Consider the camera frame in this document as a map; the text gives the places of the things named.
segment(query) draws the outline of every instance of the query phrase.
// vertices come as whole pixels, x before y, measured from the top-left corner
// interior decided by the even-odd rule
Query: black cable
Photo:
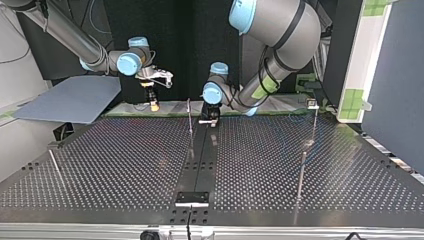
[[[267,51],[268,51],[268,46],[265,46],[265,47],[264,47],[264,50],[262,51],[261,58],[259,59],[258,72],[257,72],[257,74],[258,74],[258,78],[259,78],[259,83],[260,83],[260,85],[261,85],[262,89],[263,89],[263,90],[267,93],[267,96],[266,96],[266,97],[262,100],[262,102],[261,102],[261,103],[256,104],[256,105],[254,105],[254,106],[249,106],[249,105],[246,105],[246,104],[244,104],[243,102],[239,101],[239,100],[235,97],[235,95],[236,95],[236,93],[237,93],[237,89],[236,89],[235,87],[233,87],[233,86],[232,86],[233,84],[230,84],[231,100],[229,101],[229,105],[230,105],[231,109],[233,109],[233,107],[231,106],[231,103],[233,102],[233,100],[234,100],[237,104],[239,104],[240,106],[243,106],[243,107],[245,107],[245,108],[255,108],[255,107],[259,107],[259,106],[261,106],[262,104],[264,104],[264,103],[266,102],[266,100],[268,100],[268,97],[272,94],[272,92],[271,92],[271,91],[269,91],[269,90],[265,87],[265,85],[263,84],[262,68],[264,68],[264,69],[265,69],[265,71],[267,72],[268,76],[269,76],[269,77],[271,78],[271,80],[272,80],[272,81],[276,84],[277,88],[279,88],[279,87],[280,87],[280,84],[278,83],[278,81],[277,81],[277,80],[276,80],[276,78],[272,75],[271,71],[270,71],[270,70],[269,70],[269,68],[268,68],[268,60],[269,60],[269,59],[265,57],[265,56],[266,56]]]
[[[367,240],[366,238],[361,238],[361,236],[359,236],[356,232],[350,233],[346,240],[351,240],[353,237],[357,237],[359,240]]]
[[[187,220],[187,239],[191,240],[191,231],[190,231],[190,218],[191,218],[191,209],[192,207],[190,207],[190,213],[188,214],[188,220]]]
[[[113,43],[113,40],[110,40],[107,44],[106,44],[106,46],[105,46],[105,49],[107,50],[107,48],[110,46],[110,44],[112,44]]]
[[[67,5],[67,7],[68,7],[68,11],[69,11],[69,15],[70,15],[71,19],[72,19],[73,21],[75,21],[74,13],[73,13],[73,11],[72,11],[71,4],[69,3],[69,0],[66,0],[66,5]]]
[[[338,113],[337,108],[336,108],[336,107],[334,106],[334,104],[331,102],[330,98],[329,98],[329,97],[328,97],[328,95],[327,95],[327,92],[325,92],[324,85],[322,84],[321,79],[319,79],[318,75],[317,75],[317,80],[318,80],[319,84],[321,85],[322,92],[324,93],[324,95],[325,95],[325,97],[327,98],[328,102],[331,104],[331,107],[334,109],[334,111],[335,111],[336,113]]]
[[[30,48],[28,47],[28,49],[27,49],[27,51],[25,52],[25,54],[24,54],[24,55],[22,55],[22,56],[20,56],[20,57],[18,57],[18,58],[12,59],[12,60],[8,60],[8,61],[0,62],[0,64],[7,64],[7,63],[12,63],[12,62],[19,61],[19,60],[21,60],[21,59],[25,58],[26,56],[28,56],[29,52],[30,52]]]
[[[88,9],[92,0],[87,0],[87,5],[85,6],[84,15],[82,16],[82,20],[80,23],[80,27],[84,25],[85,19],[87,18]]]

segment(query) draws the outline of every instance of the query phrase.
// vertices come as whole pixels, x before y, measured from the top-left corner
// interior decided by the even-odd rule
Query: green tape
[[[366,0],[362,16],[382,16],[388,4],[387,0]]]
[[[15,113],[15,111],[8,111],[8,112],[5,112],[5,113],[3,113],[2,115],[0,115],[0,119],[3,119],[3,118],[10,118],[10,117],[12,117],[13,113]]]
[[[339,118],[356,120],[362,110],[362,96],[364,90],[362,89],[346,89],[342,109],[339,113]]]
[[[266,88],[266,90],[268,90],[268,92],[276,92],[278,90],[277,85],[274,83],[274,81],[272,81],[272,79],[267,76],[263,81],[262,81],[264,87]],[[255,92],[252,94],[252,98],[254,99],[262,99],[263,97],[265,97],[267,94],[267,92],[265,92],[265,90],[262,88],[261,85],[259,85],[259,87],[255,90]]]

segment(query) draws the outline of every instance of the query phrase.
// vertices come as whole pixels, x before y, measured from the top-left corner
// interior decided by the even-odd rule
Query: vertical post
[[[49,149],[49,154],[50,154],[50,158],[51,158],[51,159],[52,159],[52,161],[53,161],[54,168],[56,169],[56,171],[60,172],[59,165],[57,165],[56,158],[55,158],[55,156],[54,156],[54,152],[53,152],[53,150],[52,150],[52,149]]]
[[[300,168],[300,175],[299,175],[299,186],[297,188],[297,201],[300,201],[302,198],[302,186],[303,186],[303,175],[305,172],[305,162],[306,162],[306,152],[302,153],[302,160],[301,160],[301,168]]]

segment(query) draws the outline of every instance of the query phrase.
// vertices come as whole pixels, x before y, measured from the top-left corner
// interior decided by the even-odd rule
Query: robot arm
[[[304,0],[234,0],[229,20],[240,34],[272,47],[273,54],[261,59],[258,74],[241,91],[226,84],[228,72],[211,69],[203,98],[209,104],[219,102],[251,116],[266,96],[278,90],[281,81],[311,60],[320,40],[320,22]],[[218,66],[228,71],[222,63]]]
[[[165,78],[167,88],[172,86],[172,73],[159,70],[152,65],[153,57],[144,37],[128,40],[127,51],[111,51],[96,39],[82,31],[67,18],[54,1],[50,0],[2,0],[11,9],[23,12],[43,30],[62,43],[80,58],[82,67],[95,72],[119,71],[126,76],[135,76],[149,95],[153,94],[155,78]],[[151,104],[157,99],[151,98]]]

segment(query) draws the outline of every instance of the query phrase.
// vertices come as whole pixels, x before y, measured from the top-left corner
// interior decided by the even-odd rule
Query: black curtain
[[[154,64],[174,74],[171,89],[159,88],[163,100],[200,100],[210,64],[230,67],[239,80],[239,36],[228,23],[231,0],[105,0],[116,49],[127,49],[134,36],[148,38],[157,52]],[[145,102],[137,80],[120,76],[123,98]]]

